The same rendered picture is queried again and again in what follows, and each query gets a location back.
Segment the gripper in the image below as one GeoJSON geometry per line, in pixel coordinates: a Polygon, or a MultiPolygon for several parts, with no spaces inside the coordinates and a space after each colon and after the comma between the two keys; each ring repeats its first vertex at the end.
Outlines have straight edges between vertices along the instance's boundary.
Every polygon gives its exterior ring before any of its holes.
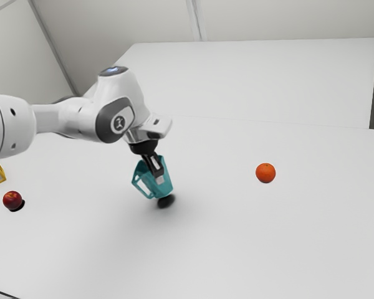
{"type": "Polygon", "coordinates": [[[158,140],[146,140],[139,143],[130,143],[129,148],[133,154],[142,156],[149,171],[153,175],[157,184],[163,184],[165,169],[161,163],[160,157],[155,153],[158,146],[158,140]]]}

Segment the red apple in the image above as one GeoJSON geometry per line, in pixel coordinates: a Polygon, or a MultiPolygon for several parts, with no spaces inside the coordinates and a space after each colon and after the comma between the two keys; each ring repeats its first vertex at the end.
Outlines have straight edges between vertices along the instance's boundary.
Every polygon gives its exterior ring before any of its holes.
{"type": "Polygon", "coordinates": [[[13,211],[22,205],[22,196],[16,191],[9,191],[3,195],[2,203],[7,209],[13,211]]]}

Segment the teal faceted mug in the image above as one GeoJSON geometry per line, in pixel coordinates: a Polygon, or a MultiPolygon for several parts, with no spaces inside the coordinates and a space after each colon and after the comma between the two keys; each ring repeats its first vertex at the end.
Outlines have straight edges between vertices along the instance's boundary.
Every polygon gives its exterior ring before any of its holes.
{"type": "Polygon", "coordinates": [[[142,159],[137,163],[133,173],[132,185],[147,199],[166,197],[173,190],[165,159],[163,156],[159,155],[159,160],[164,170],[159,183],[142,159]]]}

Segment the orange fruit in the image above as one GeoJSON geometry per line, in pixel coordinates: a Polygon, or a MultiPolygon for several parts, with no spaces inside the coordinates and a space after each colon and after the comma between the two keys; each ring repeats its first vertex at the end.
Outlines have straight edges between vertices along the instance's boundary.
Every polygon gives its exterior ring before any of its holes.
{"type": "Polygon", "coordinates": [[[276,169],[270,163],[261,163],[256,168],[256,178],[262,183],[271,183],[276,177],[276,169]]]}

